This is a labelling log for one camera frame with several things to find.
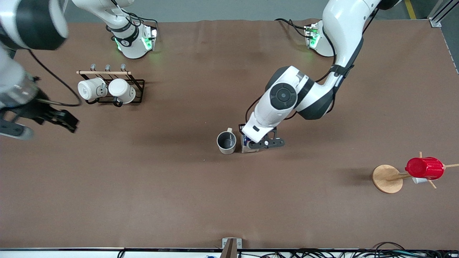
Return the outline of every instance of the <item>black metal rack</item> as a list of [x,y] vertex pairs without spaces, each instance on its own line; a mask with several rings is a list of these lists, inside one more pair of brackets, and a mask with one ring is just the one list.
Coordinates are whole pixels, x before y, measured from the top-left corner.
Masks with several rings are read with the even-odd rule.
[[[124,76],[124,77],[126,77],[125,80],[129,85],[131,85],[131,86],[135,85],[136,86],[136,87],[134,87],[134,89],[135,89],[135,98],[130,103],[142,103],[143,94],[144,94],[144,88],[145,88],[145,80],[144,79],[136,79],[136,78],[134,78],[132,73],[130,71],[126,70],[126,65],[125,64],[121,65],[121,71],[120,72],[112,72],[112,71],[110,71],[110,65],[106,65],[105,66],[105,71],[104,72],[98,72],[95,69],[95,64],[92,64],[90,71],[81,71],[80,70],[80,71],[77,71],[77,74],[81,75],[81,77],[83,77],[85,80],[89,80],[90,79],[88,77],[88,75],[95,75],[95,77],[99,77],[102,80],[104,80],[104,82],[106,83],[106,87],[108,87],[110,82],[115,80],[115,79],[124,79],[123,78],[123,76]],[[105,96],[105,97],[96,98],[93,101],[88,101],[88,100],[85,100],[85,101],[86,101],[86,103],[88,103],[90,105],[96,104],[96,103],[113,103],[114,106],[116,106],[116,107],[121,107],[123,105],[122,102],[121,103],[117,102],[115,97],[112,96],[110,93],[107,93],[107,96]]]

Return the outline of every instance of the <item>white mug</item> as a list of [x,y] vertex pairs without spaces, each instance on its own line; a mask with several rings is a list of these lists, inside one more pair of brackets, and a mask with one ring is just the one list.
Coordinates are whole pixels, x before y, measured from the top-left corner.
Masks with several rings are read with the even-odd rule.
[[123,79],[114,79],[108,85],[108,91],[114,97],[113,104],[115,104],[116,106],[118,102],[120,103],[119,106],[121,106],[122,104],[131,103],[135,98],[134,88]]
[[217,136],[217,145],[220,151],[225,154],[231,154],[236,149],[236,136],[233,134],[233,129],[228,128],[227,131],[221,132]]
[[107,92],[105,81],[99,77],[78,83],[78,93],[87,101],[105,97]]

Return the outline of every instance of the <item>robotic arm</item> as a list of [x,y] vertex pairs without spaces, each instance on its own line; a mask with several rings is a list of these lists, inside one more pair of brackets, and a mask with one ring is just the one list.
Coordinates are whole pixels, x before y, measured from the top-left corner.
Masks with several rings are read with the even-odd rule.
[[333,108],[335,95],[353,67],[363,44],[365,21],[378,7],[387,10],[400,0],[330,0],[323,12],[323,31],[336,53],[323,85],[293,66],[278,69],[242,129],[258,143],[295,109],[306,120],[323,117]]
[[[32,130],[16,121],[29,118],[48,121],[75,132],[78,120],[66,110],[56,110],[28,74],[3,50],[55,50],[67,38],[68,29],[57,0],[0,0],[0,135],[30,139]],[[11,121],[6,112],[15,113]]]
[[132,19],[123,7],[134,0],[72,0],[80,9],[86,10],[107,24],[107,30],[115,36],[118,49],[127,57],[136,59],[152,50],[157,36],[157,28],[144,25]]

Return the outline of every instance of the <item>wooden dowel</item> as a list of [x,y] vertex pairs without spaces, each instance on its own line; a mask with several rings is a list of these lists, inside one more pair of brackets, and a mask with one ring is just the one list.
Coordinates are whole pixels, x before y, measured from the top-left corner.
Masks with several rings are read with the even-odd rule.
[[109,72],[109,71],[77,71],[77,74],[109,74],[109,75],[131,75],[130,71],[127,72]]
[[435,184],[432,182],[432,180],[427,180],[427,181],[431,184],[431,186],[432,186],[434,189],[437,188],[437,187],[435,186]]
[[459,167],[459,164],[445,165],[445,168]]
[[395,180],[399,180],[399,179],[404,179],[404,178],[408,178],[408,177],[411,177],[411,175],[409,174],[397,174],[397,175],[393,175],[392,178],[388,179],[387,181],[395,181]]

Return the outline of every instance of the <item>mug handle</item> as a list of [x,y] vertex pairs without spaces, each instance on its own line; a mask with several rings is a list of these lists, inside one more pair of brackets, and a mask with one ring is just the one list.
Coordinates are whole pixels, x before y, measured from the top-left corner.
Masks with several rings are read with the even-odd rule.
[[95,103],[99,102],[99,98],[96,98],[96,99],[93,100],[93,101],[88,101],[88,100],[84,100],[84,101],[86,101],[86,103],[92,105],[92,104],[95,104]]
[[123,105],[123,102],[117,102],[118,100],[118,97],[114,97],[113,98],[113,104],[115,105],[115,107],[121,107]]

